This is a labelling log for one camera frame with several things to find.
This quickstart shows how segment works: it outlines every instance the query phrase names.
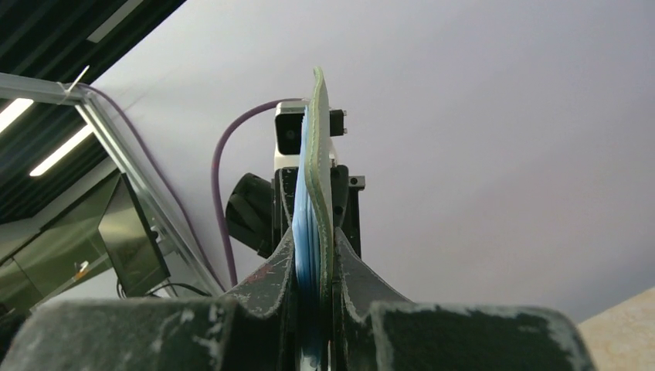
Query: computer screen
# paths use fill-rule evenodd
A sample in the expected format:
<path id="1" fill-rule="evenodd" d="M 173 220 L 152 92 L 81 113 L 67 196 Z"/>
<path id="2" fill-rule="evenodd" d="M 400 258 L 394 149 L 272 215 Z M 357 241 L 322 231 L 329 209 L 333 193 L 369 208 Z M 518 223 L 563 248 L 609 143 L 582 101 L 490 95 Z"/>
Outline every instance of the computer screen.
<path id="1" fill-rule="evenodd" d="M 144 296 L 170 276 L 125 174 L 121 174 L 98 231 L 128 297 Z"/>

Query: black slatted ceiling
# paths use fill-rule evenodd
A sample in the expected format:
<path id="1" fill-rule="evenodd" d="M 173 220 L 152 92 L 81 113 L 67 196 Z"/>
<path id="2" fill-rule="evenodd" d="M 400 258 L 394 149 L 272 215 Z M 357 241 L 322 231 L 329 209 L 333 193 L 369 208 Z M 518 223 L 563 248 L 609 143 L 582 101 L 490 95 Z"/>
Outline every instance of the black slatted ceiling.
<path id="1" fill-rule="evenodd" d="M 87 38 L 127 0 L 0 0 L 0 72 L 92 83 L 184 0 L 144 0 L 98 43 Z M 0 109 L 9 104 L 0 100 Z M 46 174 L 29 172 L 84 126 L 73 107 L 33 104 L 0 133 L 0 224 L 36 215 L 107 153 L 86 139 Z"/>

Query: zip tie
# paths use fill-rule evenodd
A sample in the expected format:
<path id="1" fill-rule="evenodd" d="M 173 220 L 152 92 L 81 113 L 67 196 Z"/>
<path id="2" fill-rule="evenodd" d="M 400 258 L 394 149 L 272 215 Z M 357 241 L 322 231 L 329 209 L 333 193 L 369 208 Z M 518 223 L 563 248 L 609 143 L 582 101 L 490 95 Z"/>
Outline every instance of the zip tie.
<path id="1" fill-rule="evenodd" d="M 77 75 L 75 80 L 68 87 L 66 87 L 63 83 L 59 83 L 59 82 L 57 83 L 57 85 L 59 85 L 62 88 L 64 93 L 64 98 L 57 104 L 58 106 L 61 105 L 63 102 L 65 102 L 66 99 L 68 99 L 70 93 L 73 91 L 73 88 L 77 85 L 77 83 L 80 82 L 80 80 L 82 80 L 82 77 L 84 77 L 84 74 L 87 73 L 89 67 L 90 67 L 89 65 L 84 67 L 84 70 L 82 70 L 82 72 L 80 72 L 80 74 Z"/>

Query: light fixture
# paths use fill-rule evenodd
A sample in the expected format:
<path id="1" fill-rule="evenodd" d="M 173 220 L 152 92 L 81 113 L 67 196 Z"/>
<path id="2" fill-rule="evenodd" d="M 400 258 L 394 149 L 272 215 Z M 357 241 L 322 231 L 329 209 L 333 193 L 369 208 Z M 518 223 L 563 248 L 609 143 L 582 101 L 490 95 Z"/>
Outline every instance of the light fixture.
<path id="1" fill-rule="evenodd" d="M 29 106 L 34 103 L 34 100 L 27 98 L 17 98 L 10 103 L 7 108 L 0 112 L 0 133 L 2 133 L 12 122 L 16 121 L 20 115 L 27 111 Z"/>
<path id="2" fill-rule="evenodd" d="M 43 173 L 47 172 L 50 168 L 52 168 L 59 160 L 61 160 L 64 156 L 68 154 L 68 152 L 72 151 L 77 145 L 82 143 L 84 139 L 86 139 L 89 135 L 93 134 L 93 129 L 89 125 L 84 125 L 84 128 L 82 130 L 78 131 L 75 133 L 73 137 L 71 137 L 66 143 L 64 143 L 61 147 L 57 148 L 56 151 L 54 151 L 48 158 L 43 160 L 39 166 L 36 166 L 34 170 L 32 170 L 29 173 L 29 176 L 41 176 Z"/>

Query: metal frame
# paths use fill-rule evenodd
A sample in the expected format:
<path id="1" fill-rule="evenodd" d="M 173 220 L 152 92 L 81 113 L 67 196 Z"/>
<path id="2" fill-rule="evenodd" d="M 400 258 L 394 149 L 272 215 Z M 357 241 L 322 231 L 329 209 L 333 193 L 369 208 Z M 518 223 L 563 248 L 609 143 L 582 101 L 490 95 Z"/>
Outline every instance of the metal frame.
<path id="1" fill-rule="evenodd" d="M 161 243 L 172 244 L 183 261 L 195 272 L 198 280 L 211 293 L 222 294 L 196 254 L 199 247 L 185 228 L 178 227 L 184 226 L 184 223 L 175 214 L 176 206 L 166 201 L 152 186 L 152 182 L 134 160 L 134 152 L 126 145 L 125 138 L 116 130 L 116 124 L 94 95 L 86 94 L 79 88 L 66 90 L 61 83 L 0 73 L 0 98 L 29 98 L 40 103 L 74 106 L 85 122 L 91 125 L 96 138 L 116 166 L 129 177 L 142 206 L 153 216 L 151 226 L 160 233 Z"/>

